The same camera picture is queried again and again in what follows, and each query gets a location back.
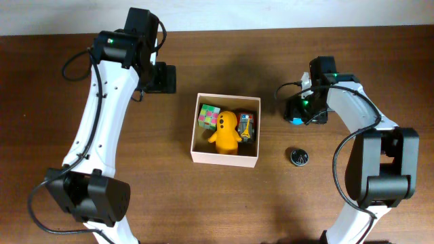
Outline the black round spinner toy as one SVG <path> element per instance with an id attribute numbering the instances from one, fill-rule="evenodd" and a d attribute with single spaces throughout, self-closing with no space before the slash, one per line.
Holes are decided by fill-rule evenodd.
<path id="1" fill-rule="evenodd" d="M 295 149 L 290 153 L 290 161 L 297 167 L 302 167 L 309 162 L 309 154 L 301 149 Z"/>

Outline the pastel rubiks cube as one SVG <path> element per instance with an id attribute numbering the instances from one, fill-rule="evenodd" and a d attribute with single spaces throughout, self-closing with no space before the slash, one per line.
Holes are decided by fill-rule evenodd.
<path id="1" fill-rule="evenodd" d="M 216 131 L 216 124 L 219 114 L 219 107 L 203 104 L 199 110 L 199 116 L 197 119 L 198 126 L 211 131 Z"/>

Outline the red grey toy car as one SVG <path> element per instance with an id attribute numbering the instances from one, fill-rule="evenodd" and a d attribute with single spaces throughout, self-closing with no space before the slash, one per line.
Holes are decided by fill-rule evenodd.
<path id="1" fill-rule="evenodd" d="M 239 113 L 237 132 L 243 143 L 254 143 L 256 139 L 255 117 L 252 113 Z"/>

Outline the orange plush toy figure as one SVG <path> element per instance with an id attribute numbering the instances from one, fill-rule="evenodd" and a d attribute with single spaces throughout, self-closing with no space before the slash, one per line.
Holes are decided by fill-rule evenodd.
<path id="1" fill-rule="evenodd" d="M 216 131 L 208 138 L 209 143 L 214 143 L 216 151 L 222 155 L 236 155 L 238 143 L 241 142 L 237 130 L 237 117 L 234 112 L 223 111 L 218 115 Z"/>

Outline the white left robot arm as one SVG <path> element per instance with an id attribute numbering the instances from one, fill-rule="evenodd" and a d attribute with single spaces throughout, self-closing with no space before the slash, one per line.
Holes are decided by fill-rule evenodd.
<path id="1" fill-rule="evenodd" d="M 134 92 L 176 93 L 176 68 L 156 60 L 164 27 L 147 9 L 130 8 L 125 26 L 102 31 L 86 53 L 91 87 L 75 141 L 61 169 L 42 185 L 61 210 L 85 225 L 99 243 L 138 243 L 128 224 L 130 185 L 115 179 L 115 155 Z"/>

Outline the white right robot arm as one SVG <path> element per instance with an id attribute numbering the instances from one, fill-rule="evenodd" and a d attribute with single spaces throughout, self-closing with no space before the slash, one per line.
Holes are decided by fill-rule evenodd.
<path id="1" fill-rule="evenodd" d="M 350 134 L 337 146 L 332 175 L 344 206 L 321 243 L 363 243 L 376 223 L 416 190 L 419 135 L 388 119 L 360 80 L 339 73 L 334 57 L 318 56 L 295 83 L 284 119 L 293 125 L 325 124 L 335 112 Z"/>

